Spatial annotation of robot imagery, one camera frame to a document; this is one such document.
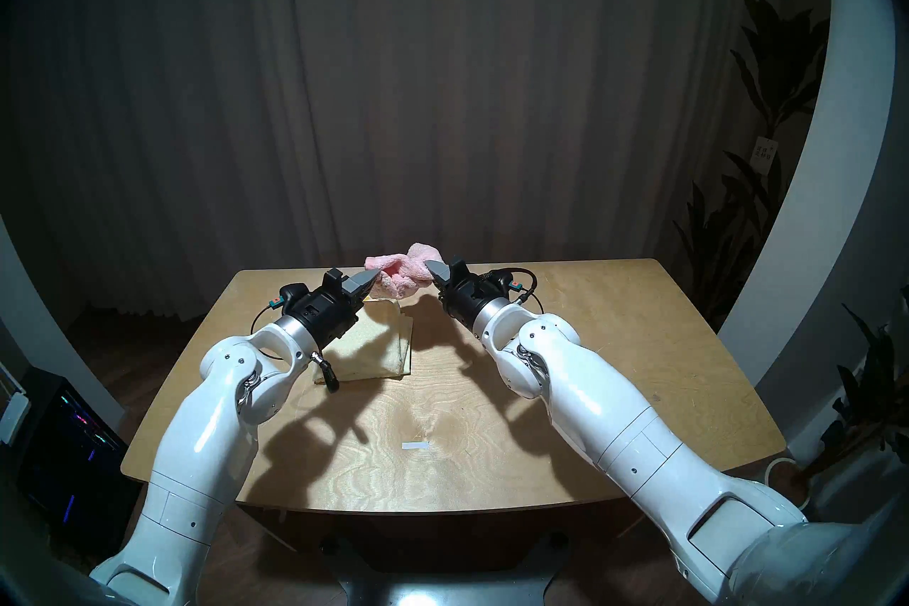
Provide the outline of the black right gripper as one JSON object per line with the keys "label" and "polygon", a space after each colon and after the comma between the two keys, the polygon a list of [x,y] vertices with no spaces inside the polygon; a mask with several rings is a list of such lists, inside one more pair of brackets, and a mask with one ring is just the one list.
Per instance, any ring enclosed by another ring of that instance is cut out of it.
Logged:
{"label": "black right gripper", "polygon": [[472,333],[483,333],[495,314],[508,305],[508,270],[476,274],[466,262],[426,260],[425,268],[438,290],[445,313]]}

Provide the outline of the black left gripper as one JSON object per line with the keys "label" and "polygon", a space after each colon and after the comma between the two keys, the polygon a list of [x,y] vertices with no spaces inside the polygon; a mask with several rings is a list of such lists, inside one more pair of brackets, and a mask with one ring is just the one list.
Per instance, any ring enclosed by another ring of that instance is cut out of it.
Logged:
{"label": "black left gripper", "polygon": [[306,328],[322,351],[358,321],[356,314],[382,273],[364,270],[349,276],[331,268],[314,289],[304,283],[289,283],[287,314]]}

